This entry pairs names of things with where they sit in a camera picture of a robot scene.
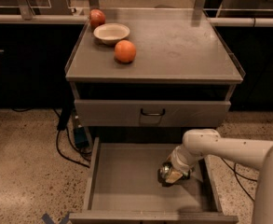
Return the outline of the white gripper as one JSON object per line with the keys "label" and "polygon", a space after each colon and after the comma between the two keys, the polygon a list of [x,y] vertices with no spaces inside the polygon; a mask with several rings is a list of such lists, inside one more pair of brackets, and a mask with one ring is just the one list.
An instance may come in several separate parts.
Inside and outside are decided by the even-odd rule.
{"label": "white gripper", "polygon": [[174,169],[165,178],[165,182],[168,184],[175,183],[183,175],[187,174],[200,159],[200,155],[192,154],[186,147],[179,145],[164,162],[165,166],[172,166]]}

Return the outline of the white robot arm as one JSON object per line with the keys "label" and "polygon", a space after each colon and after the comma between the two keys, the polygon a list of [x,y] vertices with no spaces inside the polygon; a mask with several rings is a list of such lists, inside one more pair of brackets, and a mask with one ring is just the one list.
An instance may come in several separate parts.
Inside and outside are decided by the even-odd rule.
{"label": "white robot arm", "polygon": [[252,224],[273,224],[273,141],[223,138],[213,129],[189,130],[184,133],[182,144],[169,155],[171,168],[163,178],[175,183],[208,155],[259,172]]}

